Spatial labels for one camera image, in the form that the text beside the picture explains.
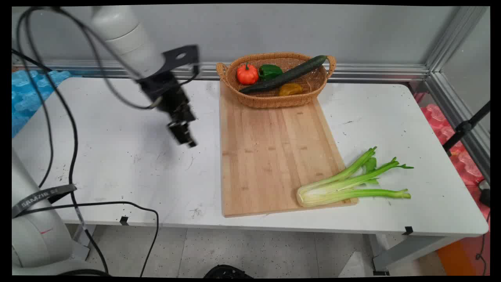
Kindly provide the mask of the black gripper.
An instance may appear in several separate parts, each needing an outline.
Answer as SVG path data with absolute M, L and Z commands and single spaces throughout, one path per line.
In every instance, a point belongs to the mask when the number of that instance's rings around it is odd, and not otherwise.
M 174 74 L 167 70 L 136 80 L 143 93 L 151 101 L 150 105 L 141 108 L 158 109 L 169 114 L 171 122 L 168 123 L 168 130 L 179 144 L 185 144 L 190 148 L 198 144 L 189 128 L 189 124 L 195 120 L 195 115 L 191 112 L 189 98 L 182 86 L 192 82 L 195 77 L 197 77 L 197 71 L 193 70 L 191 78 L 179 82 Z

